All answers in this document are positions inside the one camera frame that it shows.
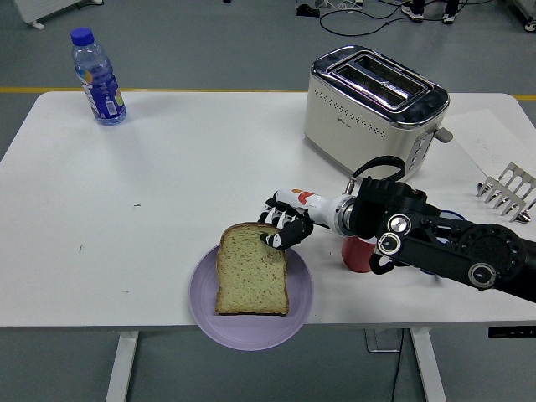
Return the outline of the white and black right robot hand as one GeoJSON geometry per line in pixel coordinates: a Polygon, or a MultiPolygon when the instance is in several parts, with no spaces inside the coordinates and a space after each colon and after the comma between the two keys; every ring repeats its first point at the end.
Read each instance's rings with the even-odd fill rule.
{"type": "Polygon", "coordinates": [[[265,202],[259,222],[279,228],[276,234],[262,233],[263,243],[277,250],[287,250],[308,237],[315,225],[336,227],[336,202],[300,189],[280,189],[265,202]]]}

